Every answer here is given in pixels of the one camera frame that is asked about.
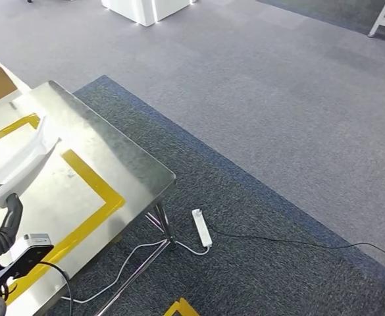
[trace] stainless steel table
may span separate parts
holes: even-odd
[[[0,103],[0,166],[32,136],[43,115],[53,119],[62,141],[21,196],[24,214],[17,237],[47,232],[56,247],[45,261],[72,277],[141,215],[164,234],[165,242],[97,315],[105,313],[164,249],[174,246],[161,202],[174,187],[175,175],[56,82]],[[147,213],[152,208],[155,216]],[[4,214],[0,210],[0,224]],[[0,260],[7,264],[11,259],[5,254]],[[43,313],[66,286],[57,272],[42,265],[16,283],[7,315]]]

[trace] power strip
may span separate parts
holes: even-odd
[[[201,209],[193,210],[192,217],[194,218],[194,221],[195,222],[197,229],[198,230],[198,234],[201,239],[202,245],[204,247],[211,247],[211,245],[213,245],[213,241],[211,241],[211,237],[210,236],[210,233],[207,228],[207,224],[205,224],[205,221],[204,219],[204,216],[202,215],[201,210]]]

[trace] white cabinet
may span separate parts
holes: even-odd
[[[102,0],[108,9],[143,26],[150,26],[193,2],[195,0]]]

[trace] yellow tape marking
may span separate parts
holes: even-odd
[[[35,114],[30,114],[26,117],[20,118],[17,122],[12,123],[9,126],[0,130],[0,139],[4,136],[11,134],[14,130],[17,130],[22,127],[23,125],[26,125],[27,123],[32,125],[33,128],[37,128],[38,126],[38,122],[40,122],[40,119]]]
[[[180,298],[178,302],[174,302],[169,307],[164,316],[173,316],[178,312],[181,316],[199,316],[192,306],[190,306],[184,298]]]
[[[0,139],[27,123],[32,125],[33,128],[37,128],[39,121],[39,118],[35,114],[20,118],[17,122],[0,130]],[[88,217],[78,228],[69,233],[61,242],[59,242],[43,260],[54,264],[58,263],[65,255],[97,228],[113,212],[123,206],[125,202],[123,197],[113,190],[111,186],[78,157],[75,152],[69,149],[63,153],[62,158],[102,198],[105,204]],[[7,300],[7,304],[9,305],[12,303],[18,296],[29,289],[35,281],[46,273],[49,268],[49,266],[46,265],[38,265],[30,271],[27,276],[15,281],[14,284],[17,284],[17,287],[14,292],[10,294],[9,298]]]

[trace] white cable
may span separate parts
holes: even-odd
[[[207,247],[207,250],[205,250],[204,252],[200,253],[200,252],[196,252],[196,251],[192,250],[191,248],[189,248],[189,247],[188,247],[188,246],[186,246],[185,244],[183,244],[181,242],[177,242],[177,241],[176,243],[178,244],[178,245],[180,245],[180,246],[182,246],[182,247],[183,247],[183,248],[185,248],[186,250],[189,250],[190,252],[193,253],[194,255],[206,255],[206,254],[208,253],[208,251],[210,251],[210,247]]]
[[[140,245],[140,246],[137,246],[135,248],[134,248],[133,251],[131,251],[128,256],[128,258],[124,262],[124,264],[122,264],[122,266],[121,267],[121,269],[119,270],[119,273],[118,274],[118,276],[116,277],[116,279],[113,282],[112,282],[111,284],[109,284],[108,286],[103,288],[103,290],[97,293],[97,294],[94,294],[93,296],[91,296],[91,298],[88,298],[87,300],[84,300],[84,301],[81,301],[81,300],[75,300],[74,299],[74,302],[75,303],[78,303],[78,304],[85,304],[85,303],[88,303],[88,302],[90,302],[91,300],[94,300],[95,298],[97,298],[97,296],[100,295],[100,294],[103,294],[107,290],[109,290],[109,288],[111,288],[112,286],[114,286],[115,284],[116,284],[116,282],[118,282],[119,280],[119,278],[121,277],[121,274],[122,273],[122,270],[125,267],[125,265],[128,263],[128,261],[135,252],[137,251],[137,249],[139,248],[142,248],[142,247],[149,247],[149,246],[156,246],[156,245],[159,245],[159,244],[162,244],[164,242],[167,241],[167,239],[164,239],[164,240],[161,240],[159,242],[155,242],[155,243],[152,243],[152,244],[143,244],[143,245]],[[191,248],[185,245],[185,244],[183,244],[181,242],[177,242],[176,241],[177,244],[178,245],[180,245],[186,250],[189,250],[192,253],[193,253],[194,255],[206,255],[207,253],[208,253],[208,251],[210,251],[210,247],[207,247],[207,250],[205,250],[204,252],[202,252],[202,253],[200,253],[200,252],[196,252],[196,251],[194,251],[194,250],[192,250]],[[66,296],[62,296],[63,299],[64,300],[67,300],[67,301],[69,301],[70,298],[67,298]]]
[[[122,273],[122,270],[125,267],[125,265],[128,263],[128,261],[137,249],[139,248],[142,248],[142,247],[149,247],[149,246],[155,246],[155,245],[159,245],[159,244],[162,244],[164,242],[167,241],[166,239],[164,240],[161,240],[159,242],[155,242],[155,243],[152,243],[152,244],[143,244],[143,245],[140,245],[140,246],[137,246],[135,248],[134,248],[133,251],[131,251],[128,256],[128,258],[124,262],[124,264],[121,267],[121,269],[119,270],[119,273],[118,274],[118,276],[116,277],[116,279],[115,281],[113,281],[112,283],[111,284],[109,284],[108,286],[103,288],[103,290],[97,293],[97,294],[94,294],[93,296],[91,296],[91,298],[88,298],[85,301],[81,301],[81,300],[74,300],[74,302],[75,303],[78,303],[78,304],[85,304],[85,303],[88,303],[88,302],[90,302],[91,300],[94,300],[95,298],[97,298],[97,296],[103,293],[103,292],[106,292],[107,290],[109,290],[109,288],[111,288],[112,286],[114,286],[115,284],[116,284],[116,282],[118,282],[119,280],[119,278],[121,277],[121,274]],[[67,301],[69,301],[70,299],[69,298],[67,298],[66,296],[62,296],[63,299],[64,300],[67,300]]]

